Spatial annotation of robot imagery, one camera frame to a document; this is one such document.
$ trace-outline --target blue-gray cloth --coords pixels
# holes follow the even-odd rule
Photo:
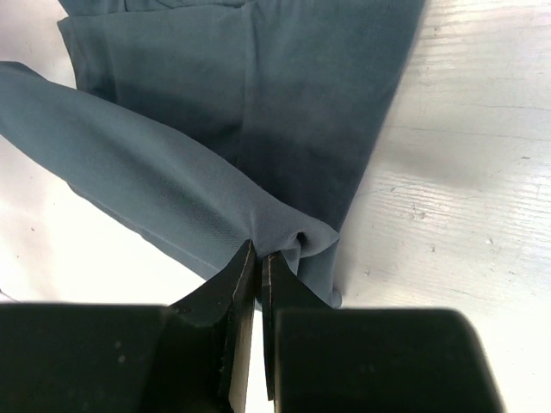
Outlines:
[[[0,65],[0,133],[197,274],[251,238],[337,305],[338,231],[423,1],[60,2],[80,91]]]

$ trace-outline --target wood grain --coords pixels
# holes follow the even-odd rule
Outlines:
[[[344,227],[347,306],[459,309],[551,411],[551,7],[432,1]]]

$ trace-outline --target white table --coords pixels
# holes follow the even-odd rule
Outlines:
[[[0,59],[74,85],[55,25],[63,16],[56,0],[2,0]],[[508,410],[551,411],[548,2],[430,2],[344,227],[337,283],[347,306],[459,309]],[[200,284],[0,139],[0,288],[9,296],[170,303]],[[270,408],[260,333],[255,412]]]

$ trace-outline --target white surface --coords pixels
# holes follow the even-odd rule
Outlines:
[[[0,59],[73,85],[56,0],[0,2]],[[511,412],[551,401],[551,6],[433,0],[344,228],[352,306],[449,306]],[[0,288],[170,303],[201,280],[0,139]],[[260,317],[249,411],[264,401]]]

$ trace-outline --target black plastic part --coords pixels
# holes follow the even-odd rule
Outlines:
[[[275,395],[276,314],[290,308],[331,309],[300,282],[278,252],[264,258],[262,267],[264,369],[269,400]]]
[[[245,411],[256,255],[172,307],[0,306],[0,411]]]
[[[275,411],[500,412],[467,320],[448,310],[282,310]]]

